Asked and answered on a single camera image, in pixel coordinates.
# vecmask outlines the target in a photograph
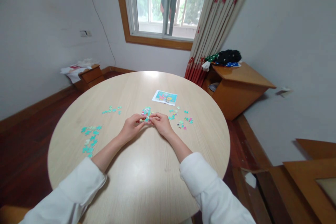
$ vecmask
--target white wall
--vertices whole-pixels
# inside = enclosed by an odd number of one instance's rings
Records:
[[[294,90],[287,98],[269,90],[245,112],[273,165],[304,160],[295,138],[336,142],[335,17],[335,0],[246,0],[224,43]]]
[[[190,52],[126,44],[118,0],[94,0],[116,66],[184,75]],[[114,65],[91,0],[0,0],[0,120],[70,85],[60,68],[85,58]],[[87,29],[92,37],[82,38]]]

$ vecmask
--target wooden nightstand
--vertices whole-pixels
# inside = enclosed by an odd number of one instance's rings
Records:
[[[74,83],[74,85],[82,92],[85,92],[105,80],[98,64],[92,65],[92,69],[85,69],[83,72],[79,73],[78,76],[81,80]]]
[[[233,120],[254,103],[267,89],[275,89],[270,81],[245,62],[239,68],[213,66],[203,83],[203,89],[215,100],[225,119]],[[220,82],[215,92],[208,86]]]

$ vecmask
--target window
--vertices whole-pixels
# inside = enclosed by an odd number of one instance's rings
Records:
[[[203,3],[204,0],[119,0],[126,42],[191,50]]]

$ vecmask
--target white shirt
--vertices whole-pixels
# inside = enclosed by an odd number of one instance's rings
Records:
[[[254,223],[249,211],[200,153],[193,153],[180,164],[181,178],[202,211],[203,223]],[[106,175],[85,158],[59,186],[30,210],[20,223],[73,223],[104,185]]]

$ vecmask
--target floral curtain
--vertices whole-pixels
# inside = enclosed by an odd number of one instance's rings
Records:
[[[217,53],[224,43],[244,0],[204,0],[185,78],[202,86],[204,58]]]

